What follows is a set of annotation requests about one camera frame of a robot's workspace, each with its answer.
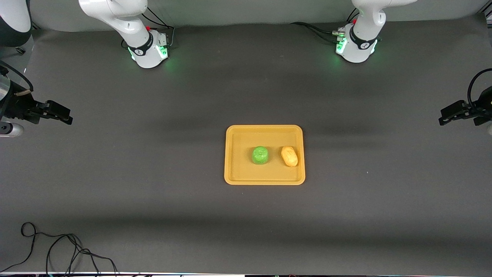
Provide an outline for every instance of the green vegetable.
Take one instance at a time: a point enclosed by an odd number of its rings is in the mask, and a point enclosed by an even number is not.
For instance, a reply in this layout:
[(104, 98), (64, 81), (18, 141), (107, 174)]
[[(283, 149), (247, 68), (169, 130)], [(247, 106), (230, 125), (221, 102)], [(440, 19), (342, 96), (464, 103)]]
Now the green vegetable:
[(263, 146), (258, 146), (253, 150), (253, 155), (251, 156), (253, 162), (257, 165), (265, 164), (268, 161), (268, 149)]

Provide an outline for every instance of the wall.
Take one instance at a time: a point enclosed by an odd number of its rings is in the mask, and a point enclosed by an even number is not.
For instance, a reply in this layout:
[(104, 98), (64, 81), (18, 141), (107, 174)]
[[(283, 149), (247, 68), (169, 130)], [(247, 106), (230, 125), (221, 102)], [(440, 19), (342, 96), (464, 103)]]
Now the wall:
[[(476, 13), (486, 2), (419, 0), (408, 6), (388, 8), (386, 13), (389, 21), (454, 19)], [(149, 0), (149, 7), (167, 24), (177, 27), (339, 22), (353, 9), (350, 0)], [(45, 29), (69, 32), (110, 29), (86, 16), (77, 0), (31, 0), (31, 12), (33, 20)]]

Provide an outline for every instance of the yellow tray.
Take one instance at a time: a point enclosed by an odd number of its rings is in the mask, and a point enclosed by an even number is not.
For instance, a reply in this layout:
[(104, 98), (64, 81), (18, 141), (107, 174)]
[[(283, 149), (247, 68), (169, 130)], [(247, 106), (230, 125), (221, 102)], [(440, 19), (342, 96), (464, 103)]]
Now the yellow tray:
[[(264, 146), (269, 160), (251, 160), (253, 149)], [(280, 151), (292, 146), (299, 160), (288, 167)], [(303, 130), (297, 125), (232, 125), (225, 135), (224, 179), (231, 185), (300, 185), (306, 179)]]

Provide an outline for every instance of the cable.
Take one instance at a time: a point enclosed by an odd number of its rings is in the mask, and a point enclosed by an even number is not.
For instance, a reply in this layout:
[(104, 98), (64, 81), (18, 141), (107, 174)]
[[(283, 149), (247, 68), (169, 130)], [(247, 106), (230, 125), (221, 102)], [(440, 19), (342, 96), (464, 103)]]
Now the cable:
[(355, 18), (356, 16), (358, 16), (359, 14), (360, 14), (359, 12), (358, 12), (358, 13), (356, 13), (356, 14), (354, 14), (354, 16), (352, 16), (352, 18), (350, 18), (350, 19), (349, 19), (349, 22), (350, 22), (350, 21), (352, 21), (352, 20), (354, 20), (354, 18)]
[(154, 24), (157, 24), (157, 25), (159, 25), (159, 26), (166, 27), (166, 28), (168, 28), (168, 29), (170, 28), (168, 25), (162, 25), (162, 24), (157, 23), (156, 21), (154, 21), (154, 20), (152, 20), (152, 19), (148, 18), (145, 14), (142, 14), (142, 16), (143, 16), (143, 17), (145, 17), (145, 19), (149, 20), (150, 22), (152, 22), (152, 23), (154, 23)]
[(485, 8), (482, 9), (482, 12), (485, 12), (491, 5), (492, 3), (489, 3)]
[(128, 48), (128, 44), (126, 45), (126, 47), (123, 45), (123, 42), (126, 43), (126, 41), (124, 39), (122, 39), (120, 45), (122, 46), (123, 49), (127, 49)]
[(318, 31), (320, 33), (324, 33), (324, 34), (329, 34), (329, 35), (332, 34), (332, 32), (330, 32), (330, 31), (325, 31), (325, 30), (323, 30), (321, 28), (316, 27), (315, 25), (312, 25), (312, 24), (309, 24), (309, 23), (306, 23), (306, 22), (299, 22), (299, 21), (297, 21), (297, 22), (292, 22), (291, 24), (301, 25), (301, 26), (306, 26), (306, 27), (311, 27), (311, 28), (315, 29), (316, 31)]
[(314, 25), (311, 25), (311, 24), (308, 24), (308, 23), (305, 23), (305, 22), (293, 22), (291, 24), (301, 25), (301, 26), (306, 27), (307, 29), (309, 29), (311, 32), (313, 32), (315, 35), (317, 35), (319, 38), (321, 38), (324, 41), (331, 42), (331, 43), (338, 43), (338, 41), (332, 40), (332, 39), (327, 39), (327, 38), (325, 38), (324, 36), (322, 36), (320, 34), (320, 33), (323, 33), (323, 34), (331, 35), (332, 34), (331, 32), (328, 32), (328, 31), (325, 31), (323, 29), (320, 29), (320, 28), (318, 28), (318, 27), (316, 27)]
[(173, 46), (174, 43), (174, 32), (176, 31), (176, 28), (173, 28), (173, 34), (171, 35), (171, 43), (168, 45), (169, 47)]
[(40, 30), (40, 29), (41, 29), (41, 27), (40, 27), (38, 24), (36, 24), (36, 22), (34, 22), (34, 21), (31, 21), (31, 22), (32, 22), (32, 26), (33, 26), (36, 30)]
[(470, 85), (468, 86), (468, 91), (466, 92), (466, 97), (468, 98), (468, 103), (470, 103), (470, 106), (471, 106), (472, 110), (474, 110), (477, 113), (480, 113), (480, 114), (484, 115), (485, 117), (488, 117), (488, 118), (491, 118), (492, 119), (492, 116), (490, 116), (488, 112), (478, 111), (477, 108), (475, 107), (475, 103), (471, 101), (471, 90), (473, 89), (473, 84), (475, 84), (475, 81), (477, 80), (478, 77), (480, 77), (480, 75), (482, 75), (482, 74), (484, 74), (485, 72), (488, 72), (488, 71), (492, 71), (492, 68), (490, 68), (490, 69), (484, 69), (484, 70), (480, 71), (479, 73), (477, 73), (475, 75), (475, 77), (473, 77), (473, 79), (470, 82)]
[[(33, 229), (33, 233), (31, 235), (26, 235), (26, 233), (24, 232), (24, 228), (27, 225), (30, 225), (32, 227), (32, 229)], [(57, 238), (55, 240), (55, 242), (53, 244), (51, 244), (50, 248), (48, 249), (48, 253), (46, 255), (46, 268), (45, 268), (46, 276), (49, 275), (48, 274), (48, 264), (51, 263), (50, 262), (51, 261), (50, 260), (51, 250), (63, 238), (67, 238), (70, 241), (70, 243), (72, 243), (74, 245), (74, 251), (73, 251), (73, 254), (72, 254), (72, 258), (70, 259), (70, 264), (68, 265), (68, 268), (65, 271), (64, 276), (67, 275), (67, 274), (70, 275), (70, 273), (72, 272), (72, 265), (73, 265), (75, 259), (77, 258), (77, 256), (79, 254), (87, 255), (87, 256), (90, 256), (91, 257), (92, 265), (94, 266), (94, 268), (95, 268), (95, 270), (97, 271), (98, 274), (100, 273), (100, 271), (99, 271), (99, 268), (97, 267), (97, 265), (95, 263), (94, 258), (109, 260), (111, 262), (111, 265), (113, 266), (113, 270), (115, 272), (115, 276), (116, 276), (116, 272), (118, 272), (118, 269), (116, 268), (116, 265), (115, 265), (115, 263), (113, 262), (112, 259), (107, 258), (107, 257), (103, 257), (103, 256), (99, 256), (99, 255), (96, 255), (96, 254), (92, 253), (89, 249), (83, 248), (82, 247), (82, 242), (80, 241), (80, 238), (78, 236), (76, 236), (75, 234), (71, 234), (70, 233), (70, 234), (60, 234), (60, 235), (49, 235), (49, 234), (46, 234), (46, 233), (43, 233), (43, 232), (38, 232), (36, 230), (36, 226), (33, 223), (31, 223), (31, 222), (25, 222), (21, 226), (21, 235), (23, 237), (26, 237), (26, 238), (32, 237), (31, 250), (29, 251), (29, 255), (24, 259), (24, 261), (22, 261), (20, 263), (17, 263), (17, 264), (14, 264), (14, 265), (11, 265), (11, 266), (7, 267), (6, 269), (0, 271), (0, 273), (9, 270), (12, 267), (15, 267), (15, 266), (18, 266), (18, 265), (21, 265), (21, 264), (25, 263), (30, 258), (30, 256), (32, 255), (32, 250), (34, 249), (34, 242), (36, 241), (36, 236), (38, 236), (38, 235), (44, 235), (44, 236), (49, 237), (49, 238)]]
[(29, 86), (29, 90), (30, 91), (34, 91), (34, 87), (32, 86), (32, 83), (22, 74), (20, 73), (17, 69), (11, 67), (9, 64), (7, 64), (6, 62), (4, 61), (0, 61), (0, 64), (10, 70), (12, 70), (15, 74), (19, 75), (24, 81), (26, 81), (26, 83), (28, 84)]
[(149, 7), (147, 7), (147, 9), (148, 9), (148, 10), (149, 10), (149, 12), (151, 12), (151, 13), (152, 13), (152, 14), (153, 14), (153, 15), (154, 15), (154, 16), (155, 16), (155, 17), (156, 17), (156, 18), (157, 18), (160, 22), (162, 22), (165, 26), (167, 26), (168, 28), (173, 28), (173, 29), (174, 29), (174, 27), (169, 26), (169, 25), (167, 25), (166, 23), (164, 23), (164, 21), (163, 21), (160, 17), (158, 17), (158, 16), (157, 16), (157, 15), (156, 15), (156, 14), (155, 14), (155, 13), (154, 13), (154, 12), (153, 12), (150, 8), (149, 8)]
[(348, 15), (347, 20), (346, 20), (347, 22), (350, 22), (350, 17), (352, 16), (354, 11), (356, 11), (356, 10), (357, 10), (357, 8), (354, 8), (354, 10)]

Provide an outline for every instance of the potato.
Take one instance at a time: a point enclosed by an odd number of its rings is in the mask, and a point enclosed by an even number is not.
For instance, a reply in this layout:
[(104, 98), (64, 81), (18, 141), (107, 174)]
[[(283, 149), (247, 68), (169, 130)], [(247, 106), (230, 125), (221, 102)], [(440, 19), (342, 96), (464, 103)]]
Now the potato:
[(298, 163), (297, 154), (291, 146), (282, 147), (282, 159), (287, 166), (294, 167)]

